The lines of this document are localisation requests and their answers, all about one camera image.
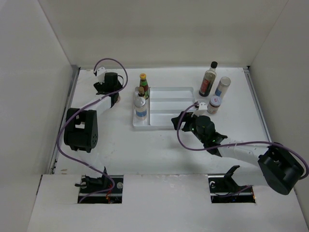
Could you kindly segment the red sauce bottle yellow cap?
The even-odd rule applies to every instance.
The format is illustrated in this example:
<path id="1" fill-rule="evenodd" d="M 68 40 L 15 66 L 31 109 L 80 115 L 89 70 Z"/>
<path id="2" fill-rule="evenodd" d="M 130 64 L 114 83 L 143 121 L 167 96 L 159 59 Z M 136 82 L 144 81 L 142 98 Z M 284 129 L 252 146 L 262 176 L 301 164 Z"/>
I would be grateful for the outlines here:
<path id="1" fill-rule="evenodd" d="M 145 73 L 140 74 L 140 87 L 143 87 L 145 98 L 149 98 L 149 86 L 147 82 L 147 75 Z"/>

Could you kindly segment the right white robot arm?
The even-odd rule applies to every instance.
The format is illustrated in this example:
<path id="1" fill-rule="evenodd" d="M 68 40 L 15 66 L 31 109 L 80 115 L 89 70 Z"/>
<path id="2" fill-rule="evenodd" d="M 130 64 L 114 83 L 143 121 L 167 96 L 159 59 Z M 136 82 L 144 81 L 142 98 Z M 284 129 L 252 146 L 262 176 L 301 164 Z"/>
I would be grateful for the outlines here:
<path id="1" fill-rule="evenodd" d="M 229 191 L 235 191 L 241 185 L 268 185 L 275 192 L 288 195 L 299 180 L 309 175 L 308 164 L 280 143 L 232 140 L 216 131 L 210 117 L 198 116 L 193 112 L 182 111 L 171 122 L 176 131 L 191 132 L 203 144 L 203 151 L 257 167 L 251 177 L 245 178 L 235 175 L 238 166 L 233 166 L 224 179 L 224 186 Z"/>

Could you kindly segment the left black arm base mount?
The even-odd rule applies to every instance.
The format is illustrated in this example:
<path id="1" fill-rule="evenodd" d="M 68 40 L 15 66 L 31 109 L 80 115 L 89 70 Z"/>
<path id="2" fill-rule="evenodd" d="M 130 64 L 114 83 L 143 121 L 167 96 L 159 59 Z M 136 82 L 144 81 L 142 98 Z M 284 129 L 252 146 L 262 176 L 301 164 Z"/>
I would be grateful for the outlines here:
<path id="1" fill-rule="evenodd" d="M 85 204 L 120 204 L 122 203 L 124 176 L 111 175 L 113 182 L 104 175 L 92 178 L 84 175 L 80 183 L 75 186 L 79 188 L 77 203 Z"/>

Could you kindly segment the small dark bottle gold cap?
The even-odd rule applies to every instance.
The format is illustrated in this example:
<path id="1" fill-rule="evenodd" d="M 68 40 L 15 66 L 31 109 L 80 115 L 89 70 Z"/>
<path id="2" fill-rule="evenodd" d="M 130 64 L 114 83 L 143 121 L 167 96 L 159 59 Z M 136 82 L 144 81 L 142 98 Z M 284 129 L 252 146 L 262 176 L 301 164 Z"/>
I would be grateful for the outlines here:
<path id="1" fill-rule="evenodd" d="M 139 88 L 138 88 L 138 96 L 139 96 L 139 97 L 143 97 L 144 99 L 146 98 L 146 97 L 145 97 L 145 91 L 144 91 L 144 88 L 143 88 L 143 87 L 139 87 Z"/>

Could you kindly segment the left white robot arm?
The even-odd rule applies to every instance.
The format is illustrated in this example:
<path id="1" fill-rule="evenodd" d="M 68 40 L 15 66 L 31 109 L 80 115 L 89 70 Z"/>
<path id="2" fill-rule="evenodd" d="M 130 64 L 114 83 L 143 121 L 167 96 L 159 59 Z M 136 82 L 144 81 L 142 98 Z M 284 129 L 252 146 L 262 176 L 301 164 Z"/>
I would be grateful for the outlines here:
<path id="1" fill-rule="evenodd" d="M 80 111 L 71 121 L 78 108 L 67 111 L 67 126 L 64 129 L 64 143 L 73 151 L 91 152 L 98 142 L 98 116 L 112 108 L 118 101 L 118 91 L 124 86 L 124 78 L 114 72 L 104 72 L 94 83 L 97 91 L 91 106 Z"/>

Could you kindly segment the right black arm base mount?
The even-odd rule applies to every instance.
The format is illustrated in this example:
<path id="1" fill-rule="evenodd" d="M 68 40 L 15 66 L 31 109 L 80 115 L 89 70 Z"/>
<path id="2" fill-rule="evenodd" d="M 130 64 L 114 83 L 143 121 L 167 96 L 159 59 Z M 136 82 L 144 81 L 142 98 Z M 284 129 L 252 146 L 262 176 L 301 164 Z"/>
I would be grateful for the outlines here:
<path id="1" fill-rule="evenodd" d="M 208 175 L 212 203 L 255 203 L 253 187 L 239 186 L 232 178 L 239 167 L 234 165 L 225 174 Z"/>

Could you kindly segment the tall dark soy sauce bottle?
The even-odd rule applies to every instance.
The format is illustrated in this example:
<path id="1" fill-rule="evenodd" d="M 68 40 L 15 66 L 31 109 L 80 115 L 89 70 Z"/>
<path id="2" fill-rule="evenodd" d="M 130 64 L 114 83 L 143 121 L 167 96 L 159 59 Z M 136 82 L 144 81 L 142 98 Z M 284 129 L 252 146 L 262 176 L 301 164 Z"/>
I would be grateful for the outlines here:
<path id="1" fill-rule="evenodd" d="M 213 86 L 213 83 L 215 81 L 215 78 L 217 76 L 216 68 L 218 66 L 218 63 L 216 61 L 213 61 L 211 63 L 210 68 L 204 73 L 204 77 L 199 89 L 199 94 L 202 97 L 207 97 L 210 94 L 211 88 Z"/>

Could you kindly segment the white powder shaker silver lid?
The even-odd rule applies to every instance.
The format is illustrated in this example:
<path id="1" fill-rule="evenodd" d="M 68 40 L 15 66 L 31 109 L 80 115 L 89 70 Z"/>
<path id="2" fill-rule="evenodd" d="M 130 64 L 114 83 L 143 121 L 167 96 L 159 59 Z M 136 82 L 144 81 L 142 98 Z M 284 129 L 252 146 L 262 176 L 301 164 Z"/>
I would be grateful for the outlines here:
<path id="1" fill-rule="evenodd" d="M 137 97 L 134 100 L 135 114 L 139 120 L 145 120 L 147 118 L 147 105 L 146 99 L 143 97 Z"/>

